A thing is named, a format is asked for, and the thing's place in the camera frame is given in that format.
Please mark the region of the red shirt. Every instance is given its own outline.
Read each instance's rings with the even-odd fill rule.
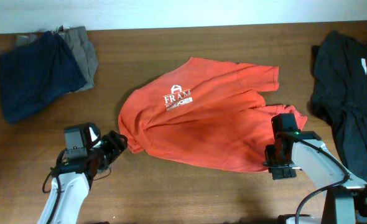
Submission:
[[[259,91],[279,87],[278,67],[190,58],[134,91],[119,114],[120,133],[132,152],[238,172],[261,172],[273,144],[271,118],[293,106],[266,106]]]

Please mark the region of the folded fabric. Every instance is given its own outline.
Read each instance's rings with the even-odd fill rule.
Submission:
[[[85,86],[77,91],[85,91],[93,88],[95,86],[94,76],[99,63],[98,59],[96,58],[95,48],[88,40],[85,27],[81,26],[64,30],[62,26],[58,30],[59,36],[69,46],[69,49],[72,51],[81,73],[86,80]],[[37,39],[38,37],[35,34],[29,34],[29,36],[18,35],[16,38],[16,45],[28,45]]]
[[[46,32],[25,47],[0,56],[0,96],[5,119],[15,123],[86,81],[65,41]]]
[[[314,66],[316,116],[332,126],[344,166],[367,181],[367,45],[330,33]]]
[[[273,144],[271,118],[294,113],[293,106],[266,106],[259,91],[279,87],[278,67],[191,58],[134,91],[118,118],[132,152],[187,164],[238,172],[266,168],[266,145]]]

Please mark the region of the white printed logo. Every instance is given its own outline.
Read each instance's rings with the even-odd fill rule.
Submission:
[[[182,91],[180,85],[173,85],[171,87],[171,94],[163,96],[167,111],[191,103],[193,101],[192,97],[186,98],[189,95],[190,89]]]

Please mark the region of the clothing label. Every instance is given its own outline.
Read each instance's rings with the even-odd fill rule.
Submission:
[[[167,111],[177,108],[181,105],[186,105],[193,101],[192,97],[185,98],[190,95],[190,89],[182,91],[180,85],[173,85],[171,87],[171,94],[164,95],[164,104],[167,107]]]
[[[366,59],[361,58],[360,61],[362,63],[363,70],[365,71],[365,75],[367,75]]]

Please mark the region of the brown tabletop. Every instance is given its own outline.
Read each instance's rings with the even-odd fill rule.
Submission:
[[[309,111],[314,80],[310,49],[330,30],[367,40],[367,22],[105,30],[88,33],[100,66],[92,90],[67,94],[39,114],[15,125],[0,106],[0,223],[35,223],[48,199],[41,186],[65,147],[63,128],[94,122],[103,134],[117,130],[116,118],[130,93],[189,57],[280,66],[280,87],[262,93],[267,104],[294,105],[337,156],[330,127]],[[0,54],[15,35],[0,35]],[[194,167],[125,151],[112,174],[94,182],[79,223],[248,223],[295,213],[313,183],[303,173],[272,180],[267,172],[240,174]],[[321,195],[303,213],[321,217]]]

